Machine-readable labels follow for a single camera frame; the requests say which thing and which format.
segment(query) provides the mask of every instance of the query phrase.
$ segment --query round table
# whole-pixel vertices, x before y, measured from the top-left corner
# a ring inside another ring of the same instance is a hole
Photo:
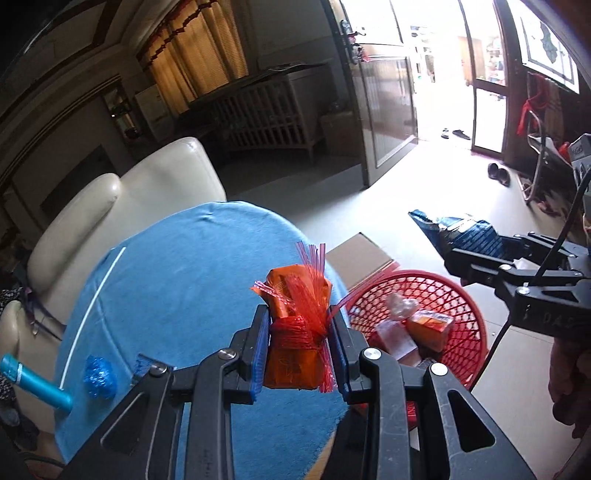
[[[244,202],[207,203],[111,250],[87,279],[57,358],[56,383],[74,398],[69,415],[56,411],[56,441],[65,460],[129,391],[139,353],[183,368],[228,346],[262,303],[250,287],[272,268],[299,263],[300,240],[309,242],[268,210]],[[326,277],[337,303],[346,289],[329,265]],[[112,364],[118,384],[112,401],[86,392],[89,355]],[[255,405],[233,406],[236,478],[303,478],[345,411],[338,392],[266,388]],[[177,473],[184,465],[185,435],[186,421]]]

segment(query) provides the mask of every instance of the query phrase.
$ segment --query metal screw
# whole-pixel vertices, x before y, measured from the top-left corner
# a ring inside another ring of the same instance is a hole
[[[222,360],[231,360],[236,356],[236,352],[231,348],[222,348],[218,353],[217,356]]]
[[[377,348],[366,348],[363,351],[363,355],[365,358],[369,358],[370,360],[377,360],[382,356],[382,352],[380,352]]]
[[[438,377],[442,377],[443,375],[447,375],[447,367],[443,364],[433,364],[431,365],[431,372]]]
[[[153,377],[158,378],[158,377],[162,377],[162,375],[164,375],[166,373],[166,370],[168,370],[166,365],[152,365],[148,372]]]

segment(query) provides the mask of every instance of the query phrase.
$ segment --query cream leather sofa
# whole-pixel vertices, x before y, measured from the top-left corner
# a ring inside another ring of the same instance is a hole
[[[206,202],[225,202],[226,193],[201,143],[182,138],[142,160],[123,177],[108,173],[88,184],[43,233],[28,263],[30,286],[63,324],[99,260],[114,246],[159,220]],[[62,336],[62,327],[35,313]],[[11,353],[52,380],[60,342],[31,327],[18,301],[0,317],[0,357]],[[18,387],[23,413],[52,433],[53,409]]]

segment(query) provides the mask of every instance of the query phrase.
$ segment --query cardboard box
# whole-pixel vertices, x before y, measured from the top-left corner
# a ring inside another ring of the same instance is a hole
[[[329,155],[335,157],[358,157],[363,149],[353,112],[327,113],[320,117],[320,125],[326,140]]]
[[[381,271],[396,270],[390,256],[359,232],[326,254],[328,263],[336,270],[349,291]]]

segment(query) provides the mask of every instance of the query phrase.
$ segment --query hand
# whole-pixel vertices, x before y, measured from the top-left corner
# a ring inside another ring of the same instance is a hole
[[[555,403],[554,417],[566,425],[574,424],[573,438],[581,438],[591,424],[591,350],[555,339],[548,390]]]

